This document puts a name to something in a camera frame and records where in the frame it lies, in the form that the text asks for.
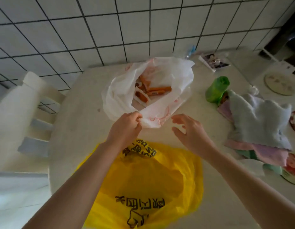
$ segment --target towel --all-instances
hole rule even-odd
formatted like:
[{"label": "towel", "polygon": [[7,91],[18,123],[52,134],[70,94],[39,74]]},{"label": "towel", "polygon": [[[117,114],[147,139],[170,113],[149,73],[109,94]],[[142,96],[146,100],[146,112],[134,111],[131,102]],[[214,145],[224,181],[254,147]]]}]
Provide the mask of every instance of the towel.
[{"label": "towel", "polygon": [[238,95],[228,91],[230,111],[235,129],[229,134],[234,141],[292,150],[283,134],[291,115],[291,105],[279,105],[250,94]]}]

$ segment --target table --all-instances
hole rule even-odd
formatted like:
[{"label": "table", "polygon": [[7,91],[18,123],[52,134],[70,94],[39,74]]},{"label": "table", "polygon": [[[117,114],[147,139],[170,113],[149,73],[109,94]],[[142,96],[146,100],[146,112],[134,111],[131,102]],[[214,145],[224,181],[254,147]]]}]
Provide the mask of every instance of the table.
[{"label": "table", "polygon": [[[230,88],[238,94],[247,91],[249,82],[236,66],[213,73],[197,56],[193,61],[195,65],[192,67],[192,96],[175,113],[185,113],[198,119],[222,152],[239,158],[234,150],[223,146],[232,124],[216,111],[215,104],[205,100],[204,93],[214,78],[221,75],[229,78]],[[103,111],[100,93],[126,66],[123,64],[90,69],[79,77],[69,91],[57,116],[49,143],[49,179],[52,193],[68,179],[95,145],[106,139],[113,122]],[[160,129],[143,129],[139,138],[183,148],[171,131],[172,125],[168,120]],[[203,175],[205,191],[199,209],[172,223],[168,228],[259,228],[221,175],[204,161]],[[267,173],[264,180],[295,202],[294,185],[273,173]]]}]

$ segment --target right hand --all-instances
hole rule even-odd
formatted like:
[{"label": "right hand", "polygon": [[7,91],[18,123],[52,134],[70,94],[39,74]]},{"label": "right hand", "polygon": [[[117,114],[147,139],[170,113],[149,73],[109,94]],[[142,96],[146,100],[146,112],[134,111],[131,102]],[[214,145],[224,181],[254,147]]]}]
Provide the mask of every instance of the right hand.
[{"label": "right hand", "polygon": [[178,128],[172,127],[175,136],[188,150],[206,159],[210,149],[216,148],[199,121],[185,114],[174,115],[171,118],[173,123],[183,125],[182,128],[186,130],[184,134]]}]

